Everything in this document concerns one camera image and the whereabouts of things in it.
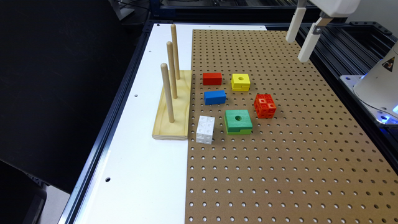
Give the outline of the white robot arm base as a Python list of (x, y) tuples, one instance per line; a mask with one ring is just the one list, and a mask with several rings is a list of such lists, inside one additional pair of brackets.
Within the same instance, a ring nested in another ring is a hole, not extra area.
[(340, 80), (379, 124), (397, 125), (397, 44), (365, 75)]

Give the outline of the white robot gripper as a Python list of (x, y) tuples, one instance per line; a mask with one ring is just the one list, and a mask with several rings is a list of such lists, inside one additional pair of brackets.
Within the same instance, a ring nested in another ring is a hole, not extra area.
[[(348, 17), (354, 13), (360, 4), (360, 0), (310, 0), (310, 2), (330, 17)], [(292, 43), (295, 41), (305, 15), (305, 11), (305, 7), (296, 8), (285, 37), (287, 42)], [(315, 23), (312, 24), (298, 54), (298, 59), (301, 62), (307, 62), (309, 60), (323, 29), (331, 21), (332, 18), (320, 17)]]

